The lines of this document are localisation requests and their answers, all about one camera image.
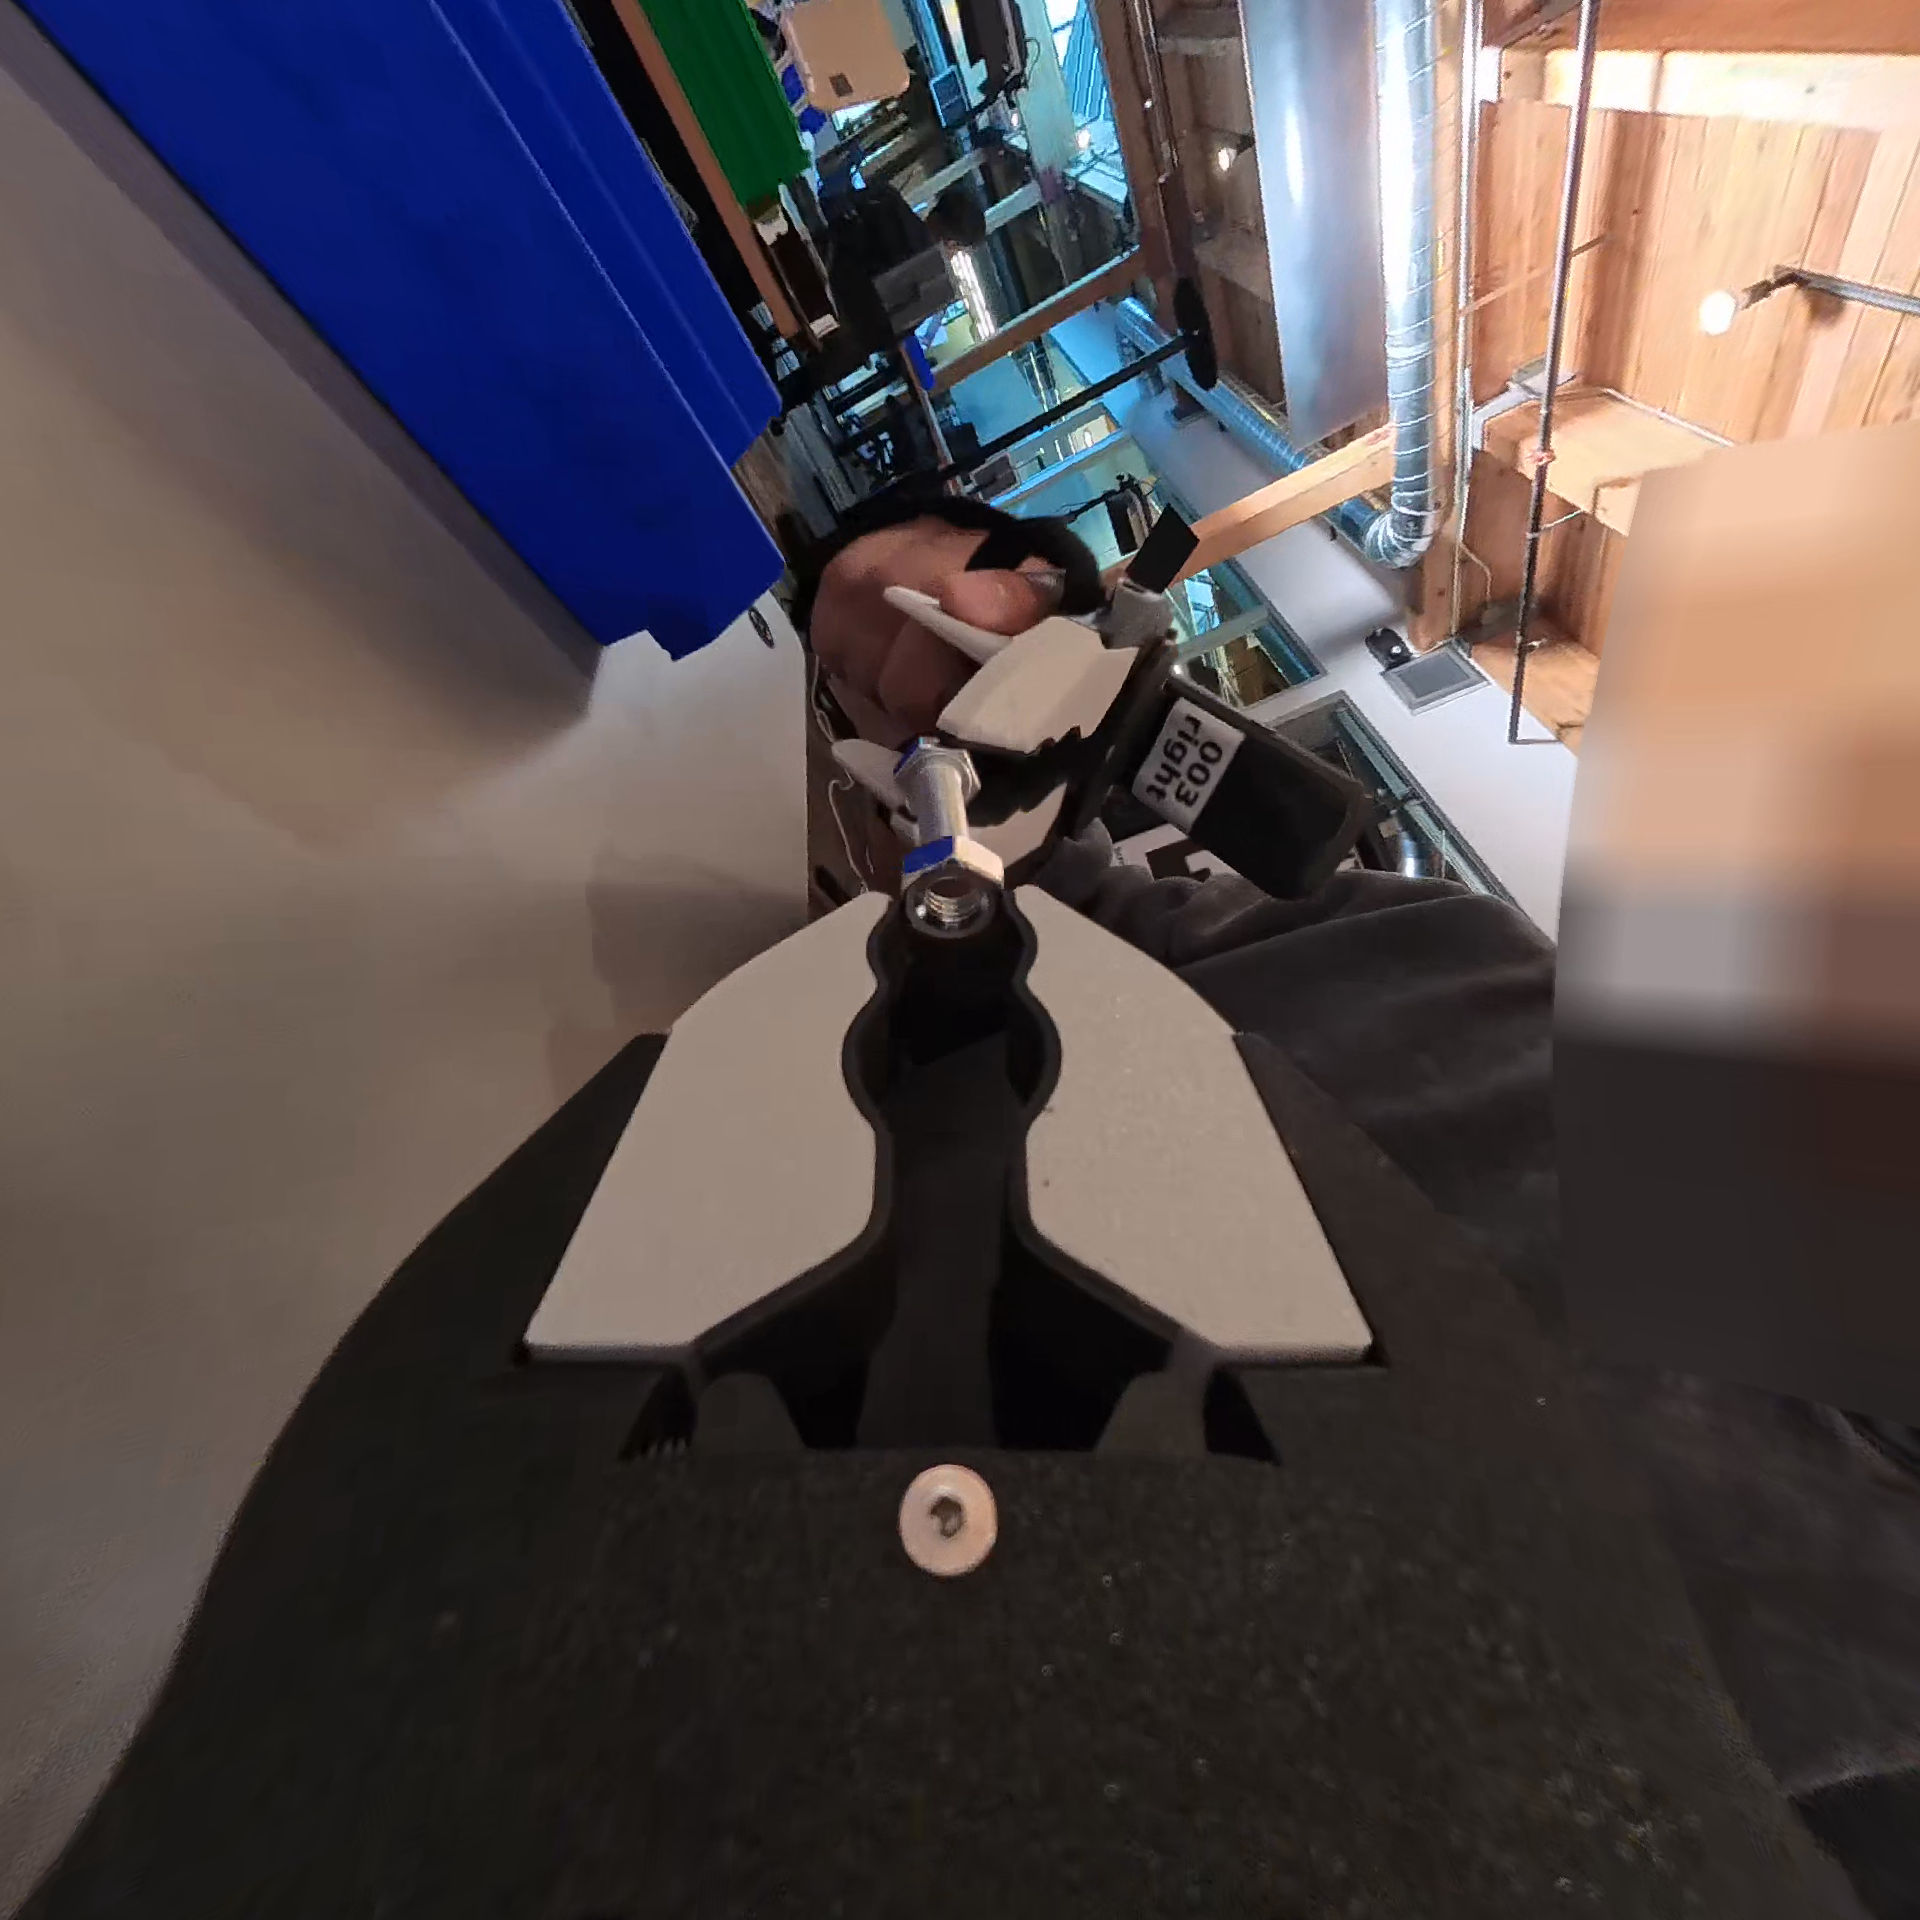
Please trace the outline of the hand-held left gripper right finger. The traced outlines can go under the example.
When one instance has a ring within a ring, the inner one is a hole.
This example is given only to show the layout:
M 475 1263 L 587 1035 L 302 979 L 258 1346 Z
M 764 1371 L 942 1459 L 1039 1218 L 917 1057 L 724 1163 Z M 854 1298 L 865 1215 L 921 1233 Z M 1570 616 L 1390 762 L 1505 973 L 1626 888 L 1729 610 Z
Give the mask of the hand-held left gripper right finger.
M 1351 1370 L 1375 1336 L 1231 1024 L 1043 889 L 1009 898 L 998 1419 L 1109 1419 L 1139 1378 Z

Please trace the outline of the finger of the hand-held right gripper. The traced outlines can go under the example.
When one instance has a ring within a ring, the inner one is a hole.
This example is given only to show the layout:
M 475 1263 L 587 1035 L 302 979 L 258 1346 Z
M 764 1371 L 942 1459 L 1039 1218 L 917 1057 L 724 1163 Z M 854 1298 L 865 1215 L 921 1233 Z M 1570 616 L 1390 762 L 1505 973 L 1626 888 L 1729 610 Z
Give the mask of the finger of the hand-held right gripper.
M 1045 616 L 1020 633 L 979 629 L 931 595 L 885 599 L 974 666 L 942 708 L 933 741 L 969 752 L 1030 757 L 1070 736 L 1092 739 L 1148 659 L 1169 648 L 1169 595 L 1117 584 L 1092 616 Z
M 938 739 L 974 760 L 979 794 L 967 807 L 969 834 L 998 855 L 1003 877 L 1035 871 L 1055 845 L 1084 831 L 1084 743 L 1076 733 L 1037 752 Z M 902 752 L 865 739 L 846 739 L 831 747 L 839 768 L 883 807 L 908 855 L 910 826 L 897 788 Z

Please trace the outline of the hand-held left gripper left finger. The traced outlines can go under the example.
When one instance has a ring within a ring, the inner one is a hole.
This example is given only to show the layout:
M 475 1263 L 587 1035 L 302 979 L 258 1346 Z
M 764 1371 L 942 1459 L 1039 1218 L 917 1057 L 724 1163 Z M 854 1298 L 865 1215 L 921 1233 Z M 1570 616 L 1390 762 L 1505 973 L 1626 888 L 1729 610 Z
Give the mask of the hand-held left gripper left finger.
M 540 1363 L 847 1392 L 897 1311 L 894 1152 L 869 1083 L 905 955 L 867 893 L 671 1024 L 525 1327 Z

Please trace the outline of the silver bolt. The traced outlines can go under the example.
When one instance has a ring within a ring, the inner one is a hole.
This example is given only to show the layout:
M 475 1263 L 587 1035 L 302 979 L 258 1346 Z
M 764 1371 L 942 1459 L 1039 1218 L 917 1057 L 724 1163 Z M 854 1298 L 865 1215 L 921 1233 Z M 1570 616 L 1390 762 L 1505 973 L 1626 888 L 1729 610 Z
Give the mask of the silver bolt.
M 934 848 L 969 836 L 969 804 L 979 794 L 969 752 L 938 736 L 921 736 L 897 764 L 897 788 L 915 858 L 931 858 Z

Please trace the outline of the blue plastic bin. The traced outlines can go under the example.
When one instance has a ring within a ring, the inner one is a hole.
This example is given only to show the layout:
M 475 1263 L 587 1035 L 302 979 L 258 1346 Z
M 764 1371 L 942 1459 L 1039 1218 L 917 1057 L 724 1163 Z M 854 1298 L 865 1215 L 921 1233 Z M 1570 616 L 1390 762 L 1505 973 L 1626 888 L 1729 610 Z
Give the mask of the blue plastic bin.
M 774 384 L 566 5 L 23 12 L 591 640 L 777 584 Z

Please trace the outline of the person's right forearm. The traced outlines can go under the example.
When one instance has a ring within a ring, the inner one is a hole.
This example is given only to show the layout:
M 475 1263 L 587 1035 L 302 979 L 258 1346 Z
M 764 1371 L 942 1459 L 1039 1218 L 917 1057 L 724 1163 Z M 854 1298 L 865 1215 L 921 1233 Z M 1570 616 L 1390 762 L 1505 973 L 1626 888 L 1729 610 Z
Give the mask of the person's right forearm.
M 1303 901 L 1156 880 L 1101 827 L 1061 844 L 1039 888 L 1286 1055 L 1513 1280 L 1554 1271 L 1554 951 L 1522 912 L 1375 871 Z

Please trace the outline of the grey desk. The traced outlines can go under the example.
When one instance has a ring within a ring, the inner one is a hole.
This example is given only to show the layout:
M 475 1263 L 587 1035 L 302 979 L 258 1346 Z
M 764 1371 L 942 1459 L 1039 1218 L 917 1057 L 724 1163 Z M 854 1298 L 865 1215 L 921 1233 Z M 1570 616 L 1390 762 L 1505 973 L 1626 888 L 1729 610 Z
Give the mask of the grey desk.
M 3 1897 L 419 1242 L 804 917 L 773 595 L 601 650 L 17 5 Z

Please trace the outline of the person's right hand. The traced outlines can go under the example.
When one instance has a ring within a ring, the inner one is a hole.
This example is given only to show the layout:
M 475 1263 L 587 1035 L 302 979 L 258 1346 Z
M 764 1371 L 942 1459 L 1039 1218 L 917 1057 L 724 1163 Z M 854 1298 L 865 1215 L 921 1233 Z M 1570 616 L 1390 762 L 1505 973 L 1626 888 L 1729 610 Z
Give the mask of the person's right hand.
M 977 675 L 977 660 L 901 610 L 891 589 L 924 595 L 950 621 L 996 635 L 1020 635 L 1059 610 L 1062 568 L 979 568 L 987 537 L 919 516 L 854 539 L 826 564 L 807 639 L 852 731 L 901 749 L 933 733 Z

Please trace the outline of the wooden beam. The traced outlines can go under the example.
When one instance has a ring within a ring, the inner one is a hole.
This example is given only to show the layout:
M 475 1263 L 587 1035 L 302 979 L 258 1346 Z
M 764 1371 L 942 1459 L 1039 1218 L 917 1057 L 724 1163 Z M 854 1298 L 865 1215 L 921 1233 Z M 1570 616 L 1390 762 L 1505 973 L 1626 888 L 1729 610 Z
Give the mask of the wooden beam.
M 1197 571 L 1236 560 L 1243 552 L 1339 509 L 1375 492 L 1396 468 L 1396 435 L 1390 424 L 1311 459 L 1235 503 L 1205 515 L 1191 529 L 1191 552 L 1170 573 L 1182 584 Z

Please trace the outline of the green crate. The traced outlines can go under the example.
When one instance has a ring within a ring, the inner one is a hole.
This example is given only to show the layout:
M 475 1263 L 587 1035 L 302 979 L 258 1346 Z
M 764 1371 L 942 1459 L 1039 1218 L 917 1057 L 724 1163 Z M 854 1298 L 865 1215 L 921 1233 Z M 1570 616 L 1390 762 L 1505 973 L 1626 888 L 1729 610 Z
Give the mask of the green crate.
M 748 212 L 810 164 L 757 17 L 746 2 L 643 2 L 710 156 Z

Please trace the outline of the person's dark clothing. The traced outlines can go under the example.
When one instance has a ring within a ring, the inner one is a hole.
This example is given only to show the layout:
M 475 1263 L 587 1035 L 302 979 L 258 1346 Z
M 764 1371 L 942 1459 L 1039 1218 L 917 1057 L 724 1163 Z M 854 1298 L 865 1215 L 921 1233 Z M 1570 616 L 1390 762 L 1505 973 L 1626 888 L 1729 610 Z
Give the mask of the person's dark clothing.
M 1917 1913 L 1917 1431 L 1578 1361 L 1722 1683 L 1871 1916 Z

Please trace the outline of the silver ventilation duct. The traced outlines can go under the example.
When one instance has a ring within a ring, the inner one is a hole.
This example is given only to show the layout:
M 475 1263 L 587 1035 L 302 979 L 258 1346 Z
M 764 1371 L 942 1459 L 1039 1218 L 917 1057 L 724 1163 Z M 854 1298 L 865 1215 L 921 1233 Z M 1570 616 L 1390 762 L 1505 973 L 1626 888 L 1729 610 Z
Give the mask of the silver ventilation duct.
M 1474 96 L 1485 5 L 1238 5 L 1279 418 L 1298 457 L 1380 417 L 1386 503 L 1334 509 L 1378 570 L 1442 529 L 1445 109 Z

